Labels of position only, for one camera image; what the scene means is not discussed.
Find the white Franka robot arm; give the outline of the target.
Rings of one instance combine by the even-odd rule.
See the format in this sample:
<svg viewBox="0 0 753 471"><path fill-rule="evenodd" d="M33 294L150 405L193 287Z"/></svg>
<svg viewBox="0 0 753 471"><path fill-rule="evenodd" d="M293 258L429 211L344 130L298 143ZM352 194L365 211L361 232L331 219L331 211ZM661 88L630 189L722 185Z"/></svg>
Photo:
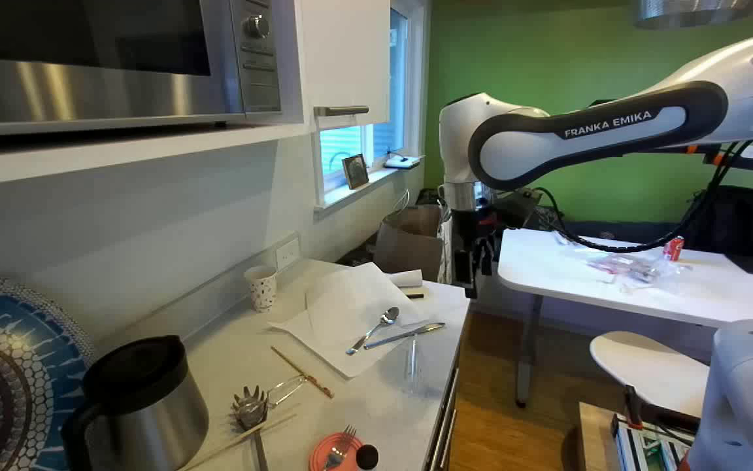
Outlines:
<svg viewBox="0 0 753 471"><path fill-rule="evenodd" d="M579 112L472 93L439 112L451 189L518 189L558 168L629 151L753 138L753 37L659 83ZM753 471L753 320L716 329L692 471Z"/></svg>

